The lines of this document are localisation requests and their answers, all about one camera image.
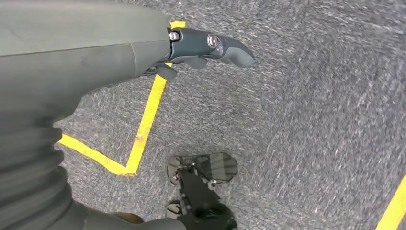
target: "black mechanical leg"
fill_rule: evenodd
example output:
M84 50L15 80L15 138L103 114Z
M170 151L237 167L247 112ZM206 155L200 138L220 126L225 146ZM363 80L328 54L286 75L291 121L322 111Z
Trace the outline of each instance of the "black mechanical leg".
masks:
M231 210L209 187L230 181L237 173L237 161L226 153L172 157L168 177L180 184L181 201L168 206L167 217L175 217L188 230L234 230Z

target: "prosthetic hand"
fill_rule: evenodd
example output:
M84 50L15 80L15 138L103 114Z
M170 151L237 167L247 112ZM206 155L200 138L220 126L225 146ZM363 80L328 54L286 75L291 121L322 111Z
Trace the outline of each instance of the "prosthetic hand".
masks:
M74 201L53 123L91 91L141 75L172 79L164 63L203 68L207 58L241 67L254 59L235 39L171 30L162 13L134 5L1 0L0 229L195 229L189 216L134 225Z

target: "bolt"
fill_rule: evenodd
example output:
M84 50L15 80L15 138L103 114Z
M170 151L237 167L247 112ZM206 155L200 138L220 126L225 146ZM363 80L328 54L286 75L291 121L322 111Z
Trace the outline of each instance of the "bolt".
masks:
M207 36L207 44L209 45L210 48L215 48L217 45L217 40L214 34L209 34Z
M174 42L174 41L178 41L180 39L179 33L176 31L172 31L169 33L169 39Z

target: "yellow floor marking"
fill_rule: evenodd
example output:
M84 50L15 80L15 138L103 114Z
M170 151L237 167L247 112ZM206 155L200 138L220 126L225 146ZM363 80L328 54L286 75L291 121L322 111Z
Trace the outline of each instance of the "yellow floor marking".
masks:
M186 27L186 22L175 21L171 22L170 25L172 28L184 28ZM161 101L161 96L165 89L165 85L166 80L163 79L161 76L156 75L126 167L66 134L62 135L62 139L59 141L59 143L65 145L68 148L76 150L86 157L95 160L96 162L104 166L107 170L116 175L136 175L145 145L147 143L148 135L152 127L152 123L154 122L155 115L157 114L158 106Z
M376 230L397 230L406 213L406 175L400 182Z
M186 22L173 22L170 24L172 28L186 27ZM161 101L162 93L165 89L166 80L157 75L152 85L151 93L145 106L144 114L138 128L137 135L131 149L130 157L127 161L127 172L136 173L141 161L142 153L144 152L145 144L147 143L149 131L157 114L159 102Z
M66 134L62 135L62 139L59 141L59 143L65 145L66 147L74 149L89 158L92 158L97 163L103 165L107 170L115 174L126 173L126 168L124 166Z

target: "robotic hand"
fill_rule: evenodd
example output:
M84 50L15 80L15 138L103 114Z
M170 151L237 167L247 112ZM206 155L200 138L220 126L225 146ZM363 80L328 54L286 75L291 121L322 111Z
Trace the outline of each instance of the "robotic hand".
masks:
M189 28L174 28L169 31L170 53L162 62L186 63L194 69L203 69L206 58L220 60L226 64L249 67L254 64L254 55L240 41L215 35L208 31ZM167 80L175 78L176 71L163 63L150 67L144 75L159 74Z
M59 166L63 152L54 148L62 136L54 122L71 115L83 95L141 75L172 79L176 72L165 63L200 69L207 58L240 67L254 61L241 42L171 30L166 16L152 9L101 0L1 0L0 229L234 228L229 210L203 189L202 179L213 179L207 157L171 171L191 208L176 219L134 225L73 200ZM202 189L194 193L191 186Z

